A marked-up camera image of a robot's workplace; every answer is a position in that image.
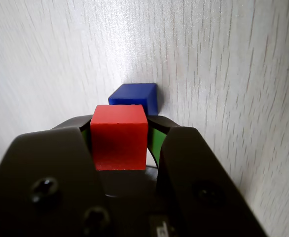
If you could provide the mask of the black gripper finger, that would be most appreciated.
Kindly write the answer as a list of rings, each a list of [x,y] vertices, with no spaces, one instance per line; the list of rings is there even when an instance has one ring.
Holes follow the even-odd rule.
[[[108,237],[110,214],[86,144],[91,116],[18,136],[0,164],[0,237]]]
[[[181,237],[263,237],[265,231],[199,131],[164,116],[148,125],[165,134],[157,189]]]

